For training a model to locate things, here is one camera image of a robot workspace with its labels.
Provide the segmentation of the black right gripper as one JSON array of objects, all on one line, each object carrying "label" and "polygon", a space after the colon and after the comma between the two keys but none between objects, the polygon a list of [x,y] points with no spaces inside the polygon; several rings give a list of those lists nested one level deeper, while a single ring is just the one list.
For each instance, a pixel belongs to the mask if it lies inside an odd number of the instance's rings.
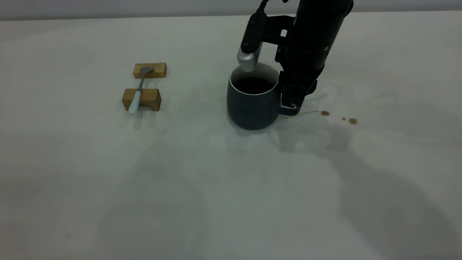
[{"label": "black right gripper", "polygon": [[287,79],[287,93],[280,95],[281,106],[300,109],[306,95],[316,90],[334,41],[340,31],[346,10],[299,10],[288,30],[289,46],[279,53]]}]

